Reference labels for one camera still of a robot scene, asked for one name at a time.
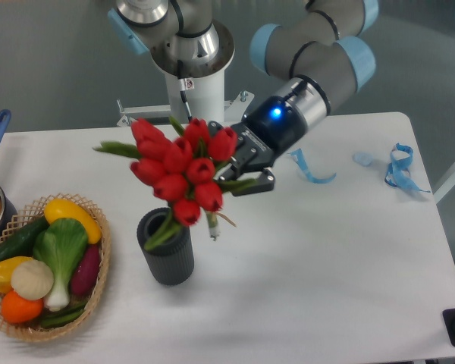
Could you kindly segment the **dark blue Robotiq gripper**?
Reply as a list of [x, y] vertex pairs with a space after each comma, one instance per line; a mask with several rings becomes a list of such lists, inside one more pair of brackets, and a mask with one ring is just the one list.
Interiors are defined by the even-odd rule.
[[[218, 133], [231, 137], [231, 129], [216, 121], [208, 122], [207, 126], [210, 137]], [[233, 196], [273, 191], [275, 176], [266, 167], [271, 167], [307, 131], [305, 119], [282, 96], [269, 97], [231, 128], [243, 138], [237, 142], [232, 174], [261, 171], [258, 177], [244, 180], [228, 180], [220, 176], [216, 182], [221, 191]]]

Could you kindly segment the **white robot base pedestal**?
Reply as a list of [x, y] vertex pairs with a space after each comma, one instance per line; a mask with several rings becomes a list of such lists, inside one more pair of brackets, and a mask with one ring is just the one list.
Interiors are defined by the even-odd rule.
[[174, 118], [182, 123], [189, 115], [206, 121], [224, 120], [224, 72], [234, 50], [230, 31], [213, 20], [204, 33], [174, 35], [151, 51], [155, 66], [165, 76]]

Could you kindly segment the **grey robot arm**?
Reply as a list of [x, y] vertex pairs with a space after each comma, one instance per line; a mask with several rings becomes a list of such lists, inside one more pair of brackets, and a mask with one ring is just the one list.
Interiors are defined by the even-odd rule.
[[254, 34], [252, 64], [285, 84], [232, 125], [237, 149], [216, 179], [235, 196], [273, 190], [275, 161], [371, 79], [375, 56], [360, 39], [378, 18], [377, 1], [309, 1], [293, 27]]

